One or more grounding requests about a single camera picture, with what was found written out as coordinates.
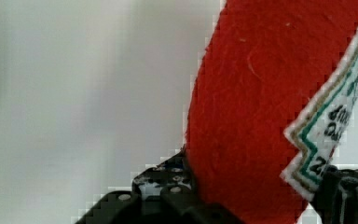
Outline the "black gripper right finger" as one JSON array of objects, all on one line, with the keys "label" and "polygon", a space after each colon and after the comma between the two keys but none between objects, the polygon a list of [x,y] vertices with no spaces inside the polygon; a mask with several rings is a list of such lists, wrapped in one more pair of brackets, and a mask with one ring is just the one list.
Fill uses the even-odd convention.
[{"label": "black gripper right finger", "polygon": [[322,224],[358,224],[358,169],[329,165],[310,205]]}]

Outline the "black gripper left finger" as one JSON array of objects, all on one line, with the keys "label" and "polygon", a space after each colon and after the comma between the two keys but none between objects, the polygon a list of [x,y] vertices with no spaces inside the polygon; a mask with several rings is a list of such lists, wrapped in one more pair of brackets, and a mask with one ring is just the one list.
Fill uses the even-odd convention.
[{"label": "black gripper left finger", "polygon": [[183,151],[159,165],[147,168],[133,178],[131,187],[143,201],[158,200],[163,195],[172,197],[175,202],[200,202],[197,181]]}]

